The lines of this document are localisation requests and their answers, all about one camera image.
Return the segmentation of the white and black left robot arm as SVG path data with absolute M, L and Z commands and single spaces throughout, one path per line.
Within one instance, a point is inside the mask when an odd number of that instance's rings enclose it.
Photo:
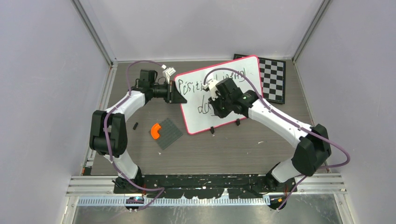
M 143 187 L 141 169 L 127 152 L 126 121 L 153 98 L 162 98 L 168 104 L 184 104 L 187 100 L 177 90 L 170 77 L 175 74 L 173 67 L 165 68 L 165 82 L 157 83 L 155 70 L 141 70 L 134 86 L 115 105 L 92 114 L 90 149 L 104 156 L 118 173 L 117 184 L 123 185 L 132 193 Z

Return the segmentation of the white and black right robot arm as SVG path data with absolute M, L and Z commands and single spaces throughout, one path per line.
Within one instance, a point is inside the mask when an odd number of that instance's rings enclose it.
M 214 115 L 225 118 L 230 113 L 243 115 L 270 128 L 295 148 L 293 156 L 277 163 L 264 177 L 264 186 L 279 191 L 285 182 L 299 175 L 312 176 L 330 157 L 327 129 L 299 122 L 265 101 L 256 90 L 242 92 L 231 78 L 210 79 L 203 85 L 210 93 Z

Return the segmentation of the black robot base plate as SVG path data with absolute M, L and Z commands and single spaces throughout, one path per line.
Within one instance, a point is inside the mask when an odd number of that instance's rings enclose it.
M 271 188 L 265 183 L 265 176 L 258 174 L 145 175 L 138 181 L 141 189 L 120 177 L 112 182 L 115 194 L 139 194 L 147 198 L 218 199 L 228 193 L 231 199 L 247 199 L 260 198 L 268 193 L 286 196 L 289 192 L 296 191 L 294 179 Z

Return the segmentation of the white board with pink frame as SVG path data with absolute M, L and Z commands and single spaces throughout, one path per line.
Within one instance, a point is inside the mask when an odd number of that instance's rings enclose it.
M 191 135 L 247 118 L 263 92 L 257 56 L 178 74 L 174 81 L 187 101 L 181 111 Z

